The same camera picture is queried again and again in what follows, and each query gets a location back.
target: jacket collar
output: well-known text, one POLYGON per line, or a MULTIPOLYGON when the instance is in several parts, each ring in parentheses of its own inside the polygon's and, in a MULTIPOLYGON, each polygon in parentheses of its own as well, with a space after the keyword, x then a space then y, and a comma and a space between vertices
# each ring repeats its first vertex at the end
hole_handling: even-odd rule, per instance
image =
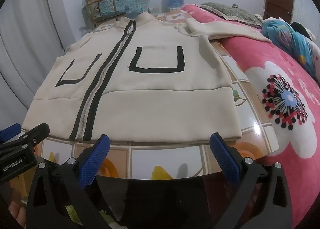
MULTIPOLYGON (((143 12, 137 16, 135 19, 137 27, 146 24, 155 18, 148 12, 143 12)), ((130 19, 127 17, 121 17, 120 21, 116 23, 116 28, 125 29, 125 27, 129 24, 130 19)))

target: black stripe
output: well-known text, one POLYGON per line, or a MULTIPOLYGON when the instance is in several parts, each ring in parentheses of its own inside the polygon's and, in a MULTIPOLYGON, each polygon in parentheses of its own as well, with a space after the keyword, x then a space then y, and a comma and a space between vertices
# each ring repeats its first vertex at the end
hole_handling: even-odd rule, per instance
POLYGON ((93 125, 94 125, 94 120, 96 118, 96 113, 97 113, 97 109, 98 109, 98 105, 100 102, 100 99, 102 97, 102 93, 103 91, 106 89, 110 78, 113 74, 113 71, 116 68, 116 65, 118 64, 122 54, 124 53, 125 49, 127 48, 127 46, 129 45, 132 36, 134 34, 134 32, 136 31, 137 25, 136 22, 133 22, 133 31, 130 33, 129 37, 127 38, 127 40, 124 43, 124 46, 121 48, 118 56, 116 57, 116 59, 114 60, 114 62, 111 64, 111 66, 109 67, 106 76, 102 82, 102 85, 99 87, 99 89, 97 90, 93 100, 92 100, 92 104, 90 106, 89 112, 88 112, 88 118, 87 118, 87 125, 85 128, 85 132, 84 132, 84 136, 83 136, 83 140, 84 141, 89 141, 91 140, 92 137, 92 130, 93 130, 93 125))
POLYGON ((139 72, 139 73, 175 73, 184 71, 184 57, 183 48, 177 46, 178 64, 177 67, 152 67, 152 68, 141 68, 137 67, 138 60, 141 56, 142 47, 138 47, 135 56, 133 57, 129 71, 139 72))
POLYGON ((99 57, 102 55, 101 54, 98 54, 96 56, 96 58, 92 61, 91 65, 88 67, 87 71, 84 73, 83 77, 82 78, 79 78, 79 79, 65 79, 65 80, 62 80, 64 74, 68 71, 69 68, 71 68, 71 66, 73 65, 73 61, 71 61, 69 67, 67 67, 66 71, 62 74, 61 78, 59 79, 58 83, 56 84, 56 87, 58 86, 62 86, 62 85, 66 85, 66 84, 77 84, 79 83, 80 81, 84 80, 84 78, 87 76, 88 72, 90 71, 90 69, 92 68, 92 66, 97 62, 97 60, 99 59, 99 57))
POLYGON ((127 27, 125 28, 124 30, 124 33, 123 33, 123 36, 122 38, 120 39, 120 41, 115 45, 115 47, 113 48, 113 50, 111 51, 111 53, 109 54, 108 58, 106 59, 106 61, 102 64, 102 66, 100 67, 100 69, 98 70, 96 76, 94 77, 92 83, 90 84, 88 90, 86 91, 86 93, 84 94, 84 98, 82 100, 82 103, 81 103, 81 106, 80 106, 80 109, 79 109, 79 112, 78 112, 78 115, 76 117, 76 121, 75 121, 75 124, 73 126, 73 130, 69 136, 69 139, 70 140, 75 140, 76 139, 76 135, 77 135, 77 132, 78 132, 78 128, 79 128, 79 124, 80 124, 80 119, 81 119, 81 114, 84 110, 84 107, 85 107, 85 104, 91 94, 91 92, 93 91, 93 89, 96 87, 96 85, 98 84, 99 82, 99 79, 100 79, 100 76, 101 76, 101 73, 103 72, 104 68, 109 64, 109 62, 111 61, 111 59, 114 57, 114 55, 116 54, 116 52, 118 51, 120 45, 121 45, 121 42, 125 39, 127 33, 128 33, 128 30, 132 24, 132 20, 128 23, 127 27))

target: gray curtain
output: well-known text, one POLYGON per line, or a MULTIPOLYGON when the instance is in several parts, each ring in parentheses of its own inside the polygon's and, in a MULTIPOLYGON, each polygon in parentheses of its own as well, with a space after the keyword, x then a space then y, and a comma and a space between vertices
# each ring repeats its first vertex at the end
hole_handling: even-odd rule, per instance
POLYGON ((47 0, 6 0, 0 9, 0 130, 22 124, 58 56, 64 55, 47 0))

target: logo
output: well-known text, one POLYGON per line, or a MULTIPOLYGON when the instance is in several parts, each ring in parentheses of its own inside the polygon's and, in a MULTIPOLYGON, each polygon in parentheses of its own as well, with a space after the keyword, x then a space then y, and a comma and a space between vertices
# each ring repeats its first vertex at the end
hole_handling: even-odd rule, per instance
POLYGON ((20 158, 20 159, 18 159, 17 161, 9 164, 9 165, 6 166, 6 167, 3 167, 2 170, 3 170, 3 171, 7 171, 7 170, 9 170, 10 168, 13 168, 14 166, 18 165, 18 164, 21 163, 21 162, 22 162, 22 158, 20 158))

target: metal zipper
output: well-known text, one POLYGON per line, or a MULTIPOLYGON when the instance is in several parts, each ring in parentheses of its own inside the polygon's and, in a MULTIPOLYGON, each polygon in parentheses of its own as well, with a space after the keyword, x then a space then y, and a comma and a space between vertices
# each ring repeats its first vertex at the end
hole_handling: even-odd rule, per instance
POLYGON ((133 31, 133 25, 131 24, 131 26, 129 27, 129 30, 126 34, 126 38, 121 42, 121 46, 119 46, 117 53, 113 56, 112 60, 108 63, 108 65, 106 65, 106 67, 104 68, 103 72, 100 75, 99 81, 96 85, 96 87, 92 90, 92 92, 90 93, 88 100, 84 106, 84 110, 82 111, 81 114, 81 119, 80 119, 80 125, 79 125, 79 129, 78 129, 78 136, 76 138, 77 142, 81 142, 83 140, 83 135, 84 135, 84 131, 85 131, 85 127, 86 127, 86 122, 87 122, 87 114, 88 114, 88 109, 90 104, 92 103, 92 99, 94 94, 97 92, 97 90, 99 89, 99 87, 101 86, 104 77, 107 73, 108 68, 110 67, 110 65, 113 63, 113 61, 115 60, 115 58, 118 56, 119 52, 121 51, 125 41, 127 40, 127 38, 129 37, 129 35, 132 33, 133 31))

